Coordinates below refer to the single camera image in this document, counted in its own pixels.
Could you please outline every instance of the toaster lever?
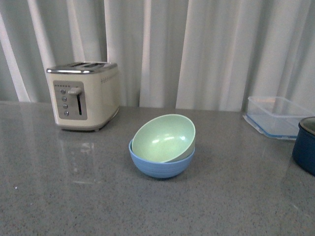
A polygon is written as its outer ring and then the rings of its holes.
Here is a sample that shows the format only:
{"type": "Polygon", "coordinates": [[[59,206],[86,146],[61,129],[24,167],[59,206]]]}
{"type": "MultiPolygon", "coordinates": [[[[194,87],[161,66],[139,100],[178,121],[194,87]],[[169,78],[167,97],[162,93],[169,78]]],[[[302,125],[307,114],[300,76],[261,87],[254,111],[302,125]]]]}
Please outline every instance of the toaster lever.
{"type": "Polygon", "coordinates": [[[79,95],[80,93],[82,93],[82,89],[81,88],[71,88],[68,93],[70,95],[79,95]]]}

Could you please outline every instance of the toaster slot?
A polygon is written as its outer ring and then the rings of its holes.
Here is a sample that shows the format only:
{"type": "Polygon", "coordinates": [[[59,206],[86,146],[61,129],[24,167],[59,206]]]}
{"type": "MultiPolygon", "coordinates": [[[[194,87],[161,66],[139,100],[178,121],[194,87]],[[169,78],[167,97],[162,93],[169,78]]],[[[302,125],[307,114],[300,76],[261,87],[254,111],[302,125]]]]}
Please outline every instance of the toaster slot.
{"type": "Polygon", "coordinates": [[[81,110],[81,101],[80,101],[80,95],[77,95],[77,100],[78,100],[78,107],[79,107],[79,115],[82,115],[82,110],[81,110]]]}
{"type": "Polygon", "coordinates": [[[81,66],[81,65],[85,65],[88,64],[86,62],[79,62],[79,63],[75,63],[75,64],[71,64],[70,67],[76,67],[76,66],[81,66]]]}
{"type": "Polygon", "coordinates": [[[98,63],[98,62],[96,62],[96,63],[92,63],[92,64],[89,64],[89,65],[85,65],[84,67],[85,68],[92,68],[92,67],[96,67],[96,66],[98,66],[98,65],[104,65],[105,63],[98,63]]]}

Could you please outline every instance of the blue bowl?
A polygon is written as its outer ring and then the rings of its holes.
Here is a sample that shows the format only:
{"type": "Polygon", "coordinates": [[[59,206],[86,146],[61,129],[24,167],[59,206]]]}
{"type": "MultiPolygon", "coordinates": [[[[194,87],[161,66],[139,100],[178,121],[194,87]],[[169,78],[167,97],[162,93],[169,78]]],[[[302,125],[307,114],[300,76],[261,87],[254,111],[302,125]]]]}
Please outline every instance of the blue bowl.
{"type": "Polygon", "coordinates": [[[152,162],[136,156],[131,150],[132,140],[129,143],[129,151],[135,166],[144,174],[154,178],[171,178],[183,172],[190,164],[195,149],[192,153],[180,161],[152,162]]]}
{"type": "Polygon", "coordinates": [[[299,128],[292,156],[300,167],[315,176],[315,117],[301,120],[299,128]]]}

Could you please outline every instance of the green bowl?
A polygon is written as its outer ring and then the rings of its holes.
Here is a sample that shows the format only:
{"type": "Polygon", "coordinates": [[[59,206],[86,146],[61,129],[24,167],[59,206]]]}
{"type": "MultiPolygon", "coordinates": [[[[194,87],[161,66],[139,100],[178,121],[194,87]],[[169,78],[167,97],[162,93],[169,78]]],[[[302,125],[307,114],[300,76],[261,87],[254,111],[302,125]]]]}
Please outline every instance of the green bowl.
{"type": "Polygon", "coordinates": [[[189,118],[168,114],[144,124],[134,135],[131,148],[135,155],[148,161],[179,161],[194,150],[195,135],[189,118]]]}

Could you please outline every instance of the toaster control panel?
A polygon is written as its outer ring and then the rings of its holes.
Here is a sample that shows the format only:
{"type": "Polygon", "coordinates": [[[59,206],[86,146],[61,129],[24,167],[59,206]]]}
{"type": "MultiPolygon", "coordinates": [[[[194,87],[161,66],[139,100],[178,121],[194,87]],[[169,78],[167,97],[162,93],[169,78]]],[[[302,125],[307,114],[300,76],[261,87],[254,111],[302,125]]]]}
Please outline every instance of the toaster control panel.
{"type": "Polygon", "coordinates": [[[59,118],[88,119],[83,82],[54,80],[53,84],[59,118]]]}

